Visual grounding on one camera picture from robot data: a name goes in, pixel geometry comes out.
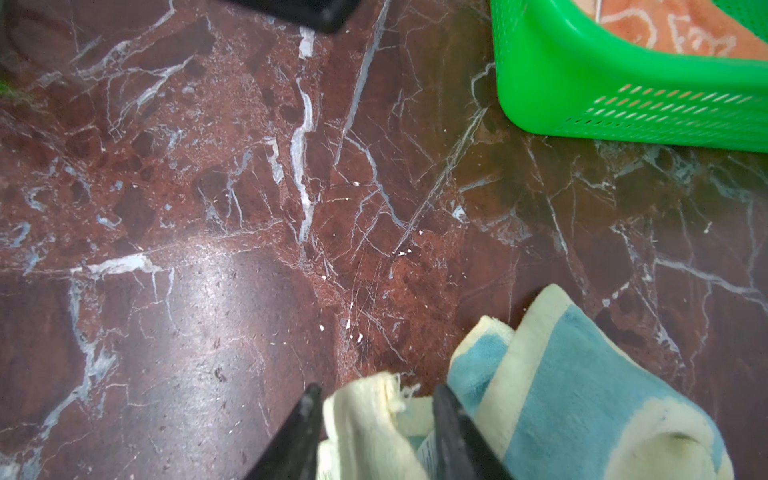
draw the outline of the brown marble tabletop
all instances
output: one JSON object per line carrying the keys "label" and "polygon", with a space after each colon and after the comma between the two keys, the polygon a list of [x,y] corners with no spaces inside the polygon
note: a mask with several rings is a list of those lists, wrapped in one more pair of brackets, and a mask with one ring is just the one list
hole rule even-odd
{"label": "brown marble tabletop", "polygon": [[238,478],[560,284],[768,475],[768,156],[520,131],[484,0],[5,3],[0,478]]}

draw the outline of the blue fabric patch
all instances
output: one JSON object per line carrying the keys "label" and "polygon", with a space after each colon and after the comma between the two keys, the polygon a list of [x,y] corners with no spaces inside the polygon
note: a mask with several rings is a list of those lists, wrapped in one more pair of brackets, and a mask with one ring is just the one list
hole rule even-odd
{"label": "blue fabric patch", "polygon": [[624,428],[653,397],[674,397],[703,414],[715,432],[712,462],[719,470],[725,447],[709,416],[616,353],[570,306],[552,331],[504,464],[518,480],[603,478]]}
{"label": "blue fabric patch", "polygon": [[469,415],[475,415],[506,353],[507,344],[504,340],[495,333],[488,333],[453,361],[447,383]]}

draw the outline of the towel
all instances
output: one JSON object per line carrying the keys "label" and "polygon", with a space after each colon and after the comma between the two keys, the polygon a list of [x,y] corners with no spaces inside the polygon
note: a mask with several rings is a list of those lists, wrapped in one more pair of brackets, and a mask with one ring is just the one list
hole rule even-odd
{"label": "towel", "polygon": [[768,43],[711,0],[574,0],[584,13],[631,43],[679,55],[768,60]]}
{"label": "towel", "polygon": [[[558,286],[513,331],[484,316],[447,378],[517,480],[732,480],[710,417],[616,347]],[[323,405],[317,478],[436,478],[429,397],[379,373]]]}

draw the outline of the orange towel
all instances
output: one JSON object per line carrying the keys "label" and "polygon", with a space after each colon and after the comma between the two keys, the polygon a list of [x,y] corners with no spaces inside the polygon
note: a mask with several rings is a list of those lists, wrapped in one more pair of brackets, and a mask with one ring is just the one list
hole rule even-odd
{"label": "orange towel", "polygon": [[[595,0],[574,1],[594,18]],[[768,61],[768,43],[711,0],[603,0],[600,24],[651,50]]]}

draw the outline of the black object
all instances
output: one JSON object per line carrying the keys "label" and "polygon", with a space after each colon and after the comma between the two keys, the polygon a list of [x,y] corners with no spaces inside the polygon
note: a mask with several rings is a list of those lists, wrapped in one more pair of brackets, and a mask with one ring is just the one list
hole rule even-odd
{"label": "black object", "polygon": [[360,0],[232,0],[323,33],[335,33]]}
{"label": "black object", "polygon": [[435,387],[432,411],[442,480],[512,480],[447,385]]}
{"label": "black object", "polygon": [[313,383],[244,480],[315,480],[323,404]]}
{"label": "black object", "polygon": [[[442,480],[514,480],[448,386],[435,387],[432,411]],[[243,480],[315,480],[321,418],[320,387],[313,383]]]}

